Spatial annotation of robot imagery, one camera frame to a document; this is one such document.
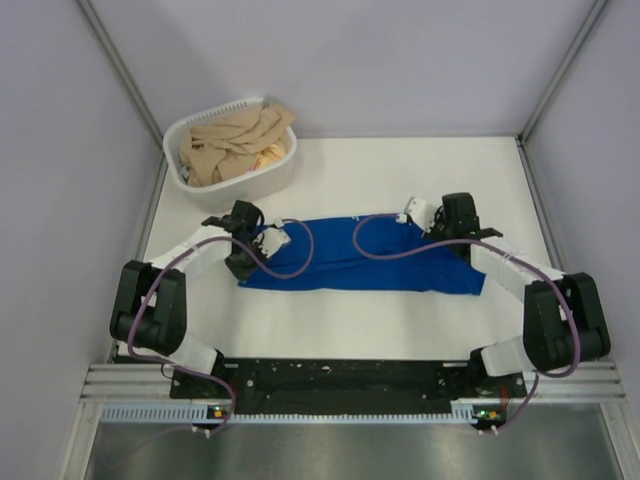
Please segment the white plastic laundry basket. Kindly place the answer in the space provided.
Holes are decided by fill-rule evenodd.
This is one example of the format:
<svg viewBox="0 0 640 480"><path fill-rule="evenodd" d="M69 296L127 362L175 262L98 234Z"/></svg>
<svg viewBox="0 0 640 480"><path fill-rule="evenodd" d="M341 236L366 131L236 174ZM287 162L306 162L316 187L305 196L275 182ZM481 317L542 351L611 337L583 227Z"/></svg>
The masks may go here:
<svg viewBox="0 0 640 480"><path fill-rule="evenodd" d="M264 98L249 97L222 104L189 115L174 122L163 139L169 178L188 198L208 211L228 209L235 199L255 200L287 186L294 172L297 138L290 126L284 131L285 152L281 159L261 168L251 167L246 173L210 186L190 186L187 166L180 158L180 144L193 127L208 126L215 120L252 108L273 106Z"/></svg>

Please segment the blue printed t-shirt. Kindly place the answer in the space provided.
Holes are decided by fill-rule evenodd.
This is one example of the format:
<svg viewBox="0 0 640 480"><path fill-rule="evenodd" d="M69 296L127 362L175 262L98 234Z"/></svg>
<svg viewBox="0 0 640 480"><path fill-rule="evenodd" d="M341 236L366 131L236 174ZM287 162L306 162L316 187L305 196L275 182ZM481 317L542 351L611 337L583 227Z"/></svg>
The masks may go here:
<svg viewBox="0 0 640 480"><path fill-rule="evenodd" d="M238 285L274 291L435 291L474 296L482 292L485 275L447 247L390 260L390 255L430 243L417 226L397 223L391 217L375 218L361 228L357 236L360 247L383 258L373 260L363 256L352 240L361 220L360 217L334 217L307 220L304 226L285 224L284 231L291 242L279 250L267 266L279 274L290 274L302 268L312 254L309 266L292 279L275 278L258 269Z"/></svg>

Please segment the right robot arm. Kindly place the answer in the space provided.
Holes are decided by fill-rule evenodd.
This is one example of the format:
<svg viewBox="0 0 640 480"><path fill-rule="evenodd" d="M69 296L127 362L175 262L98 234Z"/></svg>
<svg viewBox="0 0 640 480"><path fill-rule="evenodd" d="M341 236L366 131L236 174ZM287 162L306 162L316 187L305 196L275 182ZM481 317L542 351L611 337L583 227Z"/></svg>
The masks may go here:
<svg viewBox="0 0 640 480"><path fill-rule="evenodd" d="M442 197L419 215L425 235L447 246L475 270L512 294L523 306L522 333L470 354L466 380L476 394L498 389L505 375L537 371L571 374L584 361L611 351L611 339L593 277L544 266L512 246L502 233L480 226L469 193Z"/></svg>

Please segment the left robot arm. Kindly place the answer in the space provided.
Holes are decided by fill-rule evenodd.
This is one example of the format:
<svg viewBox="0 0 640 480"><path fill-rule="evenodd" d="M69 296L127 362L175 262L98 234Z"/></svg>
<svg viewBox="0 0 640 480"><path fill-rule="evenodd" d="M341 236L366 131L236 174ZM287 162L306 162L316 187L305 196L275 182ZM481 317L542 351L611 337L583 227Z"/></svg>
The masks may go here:
<svg viewBox="0 0 640 480"><path fill-rule="evenodd" d="M227 374L215 365L217 350L188 330L187 286L216 265L239 281L248 280L268 259L259 239L264 226L262 211L238 200L229 214L205 219L168 252L148 262L126 263L110 320L112 338L129 342L136 355L194 371L192 384L203 395L220 394Z"/></svg>

